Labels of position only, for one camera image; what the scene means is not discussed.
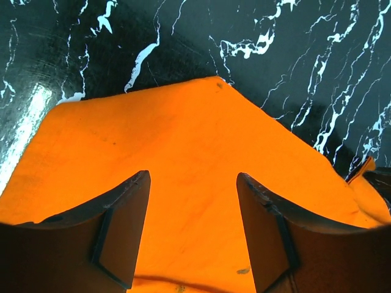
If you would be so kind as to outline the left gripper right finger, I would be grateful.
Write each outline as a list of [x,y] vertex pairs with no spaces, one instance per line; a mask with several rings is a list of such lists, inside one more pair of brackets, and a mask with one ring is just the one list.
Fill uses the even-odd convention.
[[245,173],[236,179],[257,292],[389,292],[390,227],[315,214]]

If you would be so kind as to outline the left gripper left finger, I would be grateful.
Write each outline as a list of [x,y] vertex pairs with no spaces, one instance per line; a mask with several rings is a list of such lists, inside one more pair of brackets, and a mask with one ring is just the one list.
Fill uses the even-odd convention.
[[125,292],[150,194],[148,171],[40,223],[1,224],[2,292]]

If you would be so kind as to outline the orange t shirt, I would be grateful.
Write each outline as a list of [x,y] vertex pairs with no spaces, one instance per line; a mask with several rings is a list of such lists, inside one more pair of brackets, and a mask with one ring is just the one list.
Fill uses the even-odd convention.
[[40,223],[143,170],[150,194],[125,292],[257,292],[240,173],[325,218],[390,227],[389,168],[369,158],[342,178],[217,77],[56,106],[1,195],[1,224]]

